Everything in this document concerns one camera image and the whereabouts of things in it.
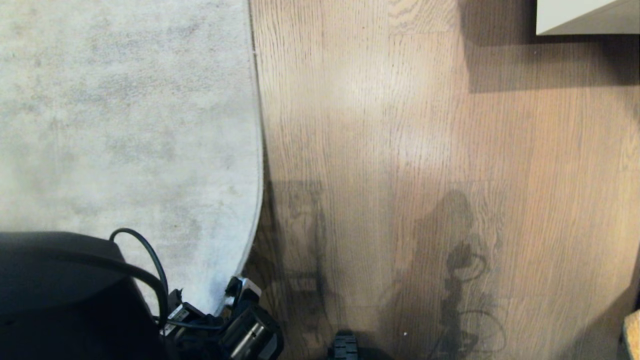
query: black cable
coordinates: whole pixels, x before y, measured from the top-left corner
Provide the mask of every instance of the black cable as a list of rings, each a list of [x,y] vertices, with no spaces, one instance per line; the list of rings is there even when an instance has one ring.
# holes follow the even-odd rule
[[[140,243],[145,247],[145,249],[149,253],[149,256],[151,257],[151,260],[154,262],[154,265],[156,266],[156,271],[158,272],[158,276],[160,276],[160,281],[162,282],[162,285],[164,287],[164,292],[169,294],[169,285],[167,284],[167,281],[166,281],[164,268],[162,267],[162,264],[160,264],[160,259],[158,258],[158,255],[156,255],[154,248],[151,247],[151,244],[149,244],[149,241],[147,241],[147,239],[145,239],[145,237],[142,236],[139,232],[132,229],[128,229],[126,227],[121,227],[120,229],[117,229],[116,231],[111,233],[111,236],[109,236],[109,241],[115,241],[116,235],[120,233],[130,234],[134,238],[138,239],[138,241],[140,241]]]
[[[23,249],[18,247],[14,250],[38,259],[68,261],[70,263],[93,266],[96,268],[101,268],[112,272],[117,272],[119,274],[135,277],[136,279],[149,285],[155,291],[158,299],[158,307],[160,308],[158,326],[164,327],[164,325],[166,324],[167,318],[169,317],[169,300],[163,288],[163,284],[153,274],[150,274],[137,266],[133,266],[131,264],[127,264],[114,259],[102,258],[100,256],[84,254],[81,252],[69,252],[60,249],[38,249],[33,247],[29,249]]]
[[[179,326],[179,327],[185,327],[187,329],[198,329],[198,330],[211,330],[211,331],[220,331],[222,329],[224,329],[226,327],[225,325],[222,326],[212,326],[212,325],[200,325],[197,323],[189,323],[189,322],[178,322],[175,320],[171,320],[168,319],[166,321],[166,323],[170,324],[170,325],[175,325],[175,326]]]

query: wooden floor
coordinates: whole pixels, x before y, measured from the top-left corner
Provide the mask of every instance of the wooden floor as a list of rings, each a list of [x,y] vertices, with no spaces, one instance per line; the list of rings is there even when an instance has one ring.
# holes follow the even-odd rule
[[[253,0],[268,178],[246,274],[322,359],[612,359],[637,294],[638,37],[529,1]]]

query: black device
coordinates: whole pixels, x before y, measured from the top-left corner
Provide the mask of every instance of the black device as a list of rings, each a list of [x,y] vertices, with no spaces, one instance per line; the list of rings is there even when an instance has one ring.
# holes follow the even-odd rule
[[[136,237],[159,279],[122,257],[117,234]],[[110,241],[74,233],[0,233],[0,359],[275,360],[277,322],[259,306],[260,290],[234,277],[224,316],[207,315],[166,276],[142,235]],[[152,316],[134,282],[147,283],[160,307]]]
[[[352,332],[338,332],[327,353],[327,360],[362,360],[358,356],[358,342]]]

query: gray rug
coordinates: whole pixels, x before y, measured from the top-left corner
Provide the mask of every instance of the gray rug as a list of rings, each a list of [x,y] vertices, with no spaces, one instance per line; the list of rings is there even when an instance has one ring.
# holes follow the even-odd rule
[[[262,197],[255,84],[245,1],[1,2],[0,231],[131,227],[215,312]]]

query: black wheel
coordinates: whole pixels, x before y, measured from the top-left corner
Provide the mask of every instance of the black wheel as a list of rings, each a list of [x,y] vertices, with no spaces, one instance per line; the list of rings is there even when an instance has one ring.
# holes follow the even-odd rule
[[[333,348],[329,349],[329,360],[360,360],[355,335],[339,332],[333,341]]]

